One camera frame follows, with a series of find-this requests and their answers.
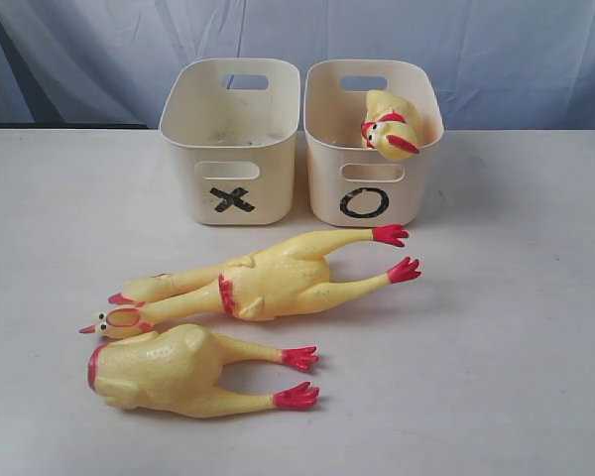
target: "white tabletop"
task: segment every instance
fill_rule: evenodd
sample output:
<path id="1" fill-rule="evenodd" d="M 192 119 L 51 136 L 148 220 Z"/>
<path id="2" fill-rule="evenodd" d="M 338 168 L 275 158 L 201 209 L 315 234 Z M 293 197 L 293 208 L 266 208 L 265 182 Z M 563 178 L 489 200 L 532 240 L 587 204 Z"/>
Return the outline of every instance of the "white tabletop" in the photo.
<path id="1" fill-rule="evenodd" d="M 448 132 L 402 251 L 331 255 L 335 279 L 410 254 L 420 279 L 234 337 L 317 345 L 312 375 L 253 363 L 225 386 L 308 377 L 308 412 L 192 419 L 107 407 L 77 330 L 129 278 L 222 262 L 308 230 L 194 223 L 154 131 L 0 131 L 0 475 L 595 476 L 595 132 Z"/>

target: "yellow rubber chicken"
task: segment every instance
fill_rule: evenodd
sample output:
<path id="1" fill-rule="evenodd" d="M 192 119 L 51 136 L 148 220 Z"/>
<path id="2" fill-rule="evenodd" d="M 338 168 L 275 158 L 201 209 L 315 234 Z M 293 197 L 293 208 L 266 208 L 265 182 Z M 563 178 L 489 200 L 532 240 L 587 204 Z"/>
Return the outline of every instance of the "yellow rubber chicken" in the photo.
<path id="1" fill-rule="evenodd" d="M 114 339 L 148 332 L 153 326 L 201 312 L 227 312 L 243 320 L 330 309 L 379 288 L 420 276 L 418 260 L 405 258 L 372 278 L 332 283 L 325 256 L 358 241 L 403 247 L 409 234 L 402 225 L 373 229 L 343 229 L 304 233 L 266 250 L 221 265 L 129 281 L 119 304 L 95 316 L 96 324 L 80 330 Z"/>
<path id="2" fill-rule="evenodd" d="M 361 126 L 362 146 L 376 149 L 397 162 L 418 154 L 421 121 L 415 106 L 388 91 L 366 93 L 366 118 Z"/>
<path id="3" fill-rule="evenodd" d="M 316 404 L 318 388 L 304 382 L 269 395 L 243 395 L 216 386 L 226 364 L 244 360 L 283 363 L 306 371 L 315 347 L 277 349 L 183 324 L 104 344 L 88 363 L 88 385 L 120 409 L 145 408 L 187 417 L 224 417 Z"/>

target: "x symbol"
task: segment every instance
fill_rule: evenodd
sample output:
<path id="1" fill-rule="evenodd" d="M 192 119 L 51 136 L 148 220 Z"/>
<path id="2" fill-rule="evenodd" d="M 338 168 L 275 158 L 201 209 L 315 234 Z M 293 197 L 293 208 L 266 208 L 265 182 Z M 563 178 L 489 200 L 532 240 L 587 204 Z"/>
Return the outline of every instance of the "x symbol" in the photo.
<path id="1" fill-rule="evenodd" d="M 244 210 L 246 212 L 250 212 L 255 208 L 254 205 L 252 205 L 251 203 L 247 203 L 245 200 L 240 198 L 241 196 L 245 195 L 246 193 L 249 193 L 247 190 L 245 190 L 241 186 L 234 188 L 231 193 L 219 190 L 216 187 L 212 187 L 211 190 L 209 191 L 209 193 L 217 196 L 218 198 L 222 198 L 222 201 L 220 203 L 218 203 L 216 205 L 216 207 L 214 208 L 214 210 L 216 210 L 218 213 L 222 213 L 227 208 L 229 208 L 231 205 L 236 205 L 236 207 L 238 207 L 241 210 Z"/>

